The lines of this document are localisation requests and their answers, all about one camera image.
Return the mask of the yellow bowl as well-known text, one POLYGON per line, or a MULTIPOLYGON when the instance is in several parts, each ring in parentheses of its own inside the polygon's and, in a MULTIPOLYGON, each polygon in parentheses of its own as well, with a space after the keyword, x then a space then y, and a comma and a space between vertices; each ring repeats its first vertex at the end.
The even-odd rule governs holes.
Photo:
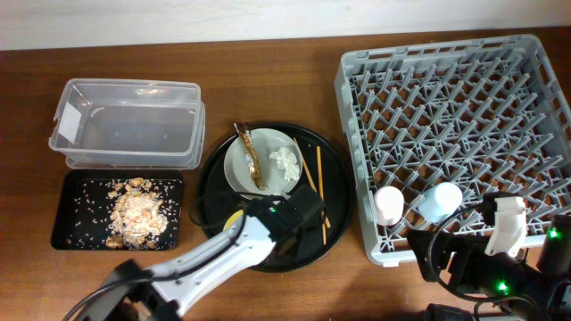
POLYGON ((238 221, 238 219, 240 219, 243 215, 244 215, 243 210, 238 210, 235 213, 233 213, 225 222, 223 230, 226 231, 227 229, 232 227, 238 221))

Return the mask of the light blue cup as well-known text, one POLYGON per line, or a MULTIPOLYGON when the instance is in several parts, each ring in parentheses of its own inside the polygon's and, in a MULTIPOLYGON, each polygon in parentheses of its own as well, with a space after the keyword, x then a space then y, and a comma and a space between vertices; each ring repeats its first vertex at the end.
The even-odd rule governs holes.
POLYGON ((440 224, 462 203, 463 195, 457 185, 442 182, 423 193, 424 200, 418 205, 419 214, 433 224, 440 224))

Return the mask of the pink cup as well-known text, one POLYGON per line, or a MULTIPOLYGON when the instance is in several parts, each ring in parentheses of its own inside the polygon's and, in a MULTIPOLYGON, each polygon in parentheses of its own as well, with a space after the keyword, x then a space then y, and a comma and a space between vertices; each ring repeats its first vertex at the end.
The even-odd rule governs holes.
POLYGON ((404 197, 400 189, 393 186, 379 188, 374 194, 374 203, 380 226, 393 226, 402 218, 404 197))

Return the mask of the food scraps and rice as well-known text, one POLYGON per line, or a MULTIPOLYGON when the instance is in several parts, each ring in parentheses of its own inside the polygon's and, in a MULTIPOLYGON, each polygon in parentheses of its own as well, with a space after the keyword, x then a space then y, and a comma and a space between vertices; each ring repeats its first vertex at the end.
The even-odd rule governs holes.
POLYGON ((160 213, 163 199, 152 189, 153 182, 142 177, 113 185, 107 194, 112 201, 109 217, 111 235, 104 243, 108 248, 158 249, 159 237, 169 222, 160 213))

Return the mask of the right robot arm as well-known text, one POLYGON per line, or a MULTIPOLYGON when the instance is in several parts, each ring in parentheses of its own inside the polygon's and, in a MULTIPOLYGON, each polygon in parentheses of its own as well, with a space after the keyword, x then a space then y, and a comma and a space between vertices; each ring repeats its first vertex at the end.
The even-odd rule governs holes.
POLYGON ((485 254, 485 236, 413 230, 407 240, 423 279, 476 309, 492 303, 524 320, 570 318, 569 216, 552 219, 535 267, 507 253, 485 254))

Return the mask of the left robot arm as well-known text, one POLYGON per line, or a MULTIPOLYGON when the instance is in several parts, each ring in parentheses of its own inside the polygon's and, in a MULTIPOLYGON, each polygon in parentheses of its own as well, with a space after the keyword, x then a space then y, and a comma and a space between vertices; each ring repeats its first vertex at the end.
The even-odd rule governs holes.
POLYGON ((230 277, 265 261, 324 208, 307 185, 291 196, 253 198, 243 203, 244 213, 229 228, 175 259, 147 269, 132 259, 120 264, 65 318, 180 320, 230 277))

